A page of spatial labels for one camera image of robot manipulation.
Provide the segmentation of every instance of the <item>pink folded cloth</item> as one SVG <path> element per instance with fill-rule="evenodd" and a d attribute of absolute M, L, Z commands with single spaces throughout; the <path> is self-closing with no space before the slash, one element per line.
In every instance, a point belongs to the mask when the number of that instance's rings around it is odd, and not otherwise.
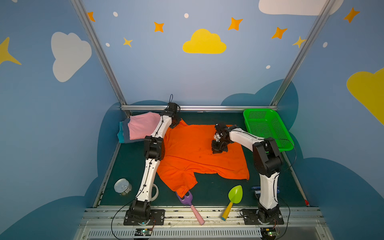
<path fill-rule="evenodd" d="M 144 113 L 136 116 L 131 116 L 128 123 L 129 139 L 143 139 L 145 136 L 150 136 L 159 124 L 160 114 Z"/>

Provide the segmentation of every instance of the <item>tin can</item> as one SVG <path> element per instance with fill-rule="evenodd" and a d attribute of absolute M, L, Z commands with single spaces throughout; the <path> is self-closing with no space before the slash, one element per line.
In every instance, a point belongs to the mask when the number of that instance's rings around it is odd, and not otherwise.
<path fill-rule="evenodd" d="M 122 196 L 125 196 L 131 192 L 132 185 L 128 182 L 128 180 L 126 180 L 125 178 L 122 178 L 115 183 L 114 188 L 117 193 L 119 193 Z"/>

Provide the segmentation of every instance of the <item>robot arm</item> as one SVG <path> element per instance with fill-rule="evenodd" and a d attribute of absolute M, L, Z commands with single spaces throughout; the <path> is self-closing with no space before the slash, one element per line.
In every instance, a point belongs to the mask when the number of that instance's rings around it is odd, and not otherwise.
<path fill-rule="evenodd" d="M 261 223 L 273 222 L 280 214 L 277 201 L 277 180 L 283 164 L 279 148 L 272 138 L 262 138 L 243 131 L 235 126 L 216 124 L 215 140 L 212 140 L 213 153 L 228 151 L 229 143 L 238 142 L 253 152 L 253 162 L 260 175 L 261 196 L 258 219 Z"/>
<path fill-rule="evenodd" d="M 176 103 L 169 103 L 167 108 L 160 114 L 161 119 L 155 131 L 144 139 L 144 155 L 146 158 L 144 175 L 136 198 L 129 208 L 130 216 L 143 225 L 147 224 L 150 218 L 153 181 L 160 161 L 165 154 L 163 138 L 168 127 L 174 128 L 181 120 L 177 115 L 178 107 Z"/>

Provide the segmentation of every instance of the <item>yellow star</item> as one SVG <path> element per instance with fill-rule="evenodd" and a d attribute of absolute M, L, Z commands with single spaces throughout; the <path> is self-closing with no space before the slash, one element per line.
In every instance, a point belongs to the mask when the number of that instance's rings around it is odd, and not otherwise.
<path fill-rule="evenodd" d="M 239 30 L 239 24 L 241 23 L 241 21 L 243 21 L 243 20 L 242 19 L 236 20 L 236 19 L 232 18 L 232 23 L 229 26 L 228 30 L 235 29 L 238 31 Z"/>
<path fill-rule="evenodd" d="M 163 25 L 164 23 L 155 22 L 155 31 L 161 31 L 163 33 Z"/>
<path fill-rule="evenodd" d="M 123 44 L 123 45 L 129 45 L 131 48 L 132 48 L 132 46 L 131 46 L 131 42 L 132 42 L 132 40 L 126 40 L 125 38 L 124 38 L 124 40 L 125 40 L 125 43 Z"/>
<path fill-rule="evenodd" d="M 21 65 L 19 61 L 17 61 L 14 57 L 12 57 L 9 54 L 8 45 L 9 45 L 9 37 L 6 38 L 2 44 L 0 44 L 0 64 L 5 61 L 10 61 L 10 62 Z"/>
<path fill-rule="evenodd" d="M 286 29 L 280 29 L 280 28 L 277 28 L 276 29 L 276 33 L 275 35 L 272 37 L 272 38 L 280 38 L 283 36 L 283 33 L 287 30 L 288 28 Z"/>
<path fill-rule="evenodd" d="M 358 11 L 355 11 L 353 8 L 351 9 L 351 11 L 349 12 L 349 14 L 344 18 L 344 20 L 348 20 L 349 23 L 352 22 L 352 19 L 357 15 L 359 14 Z"/>
<path fill-rule="evenodd" d="M 292 44 L 292 46 L 293 45 L 298 45 L 299 46 L 299 48 L 301 47 L 301 44 L 305 41 L 306 39 L 301 39 L 301 36 L 299 36 L 299 40 L 296 42 L 296 43 L 294 43 L 294 44 Z"/>

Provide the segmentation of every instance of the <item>green plastic basket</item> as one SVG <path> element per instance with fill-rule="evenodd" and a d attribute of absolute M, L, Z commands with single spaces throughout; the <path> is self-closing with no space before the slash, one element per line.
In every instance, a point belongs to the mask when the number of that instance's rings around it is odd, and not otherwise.
<path fill-rule="evenodd" d="M 258 137 L 288 139 L 293 143 L 279 114 L 267 108 L 246 109 L 243 112 L 247 131 Z M 287 140 L 276 140 L 280 152 L 290 151 L 293 145 Z"/>

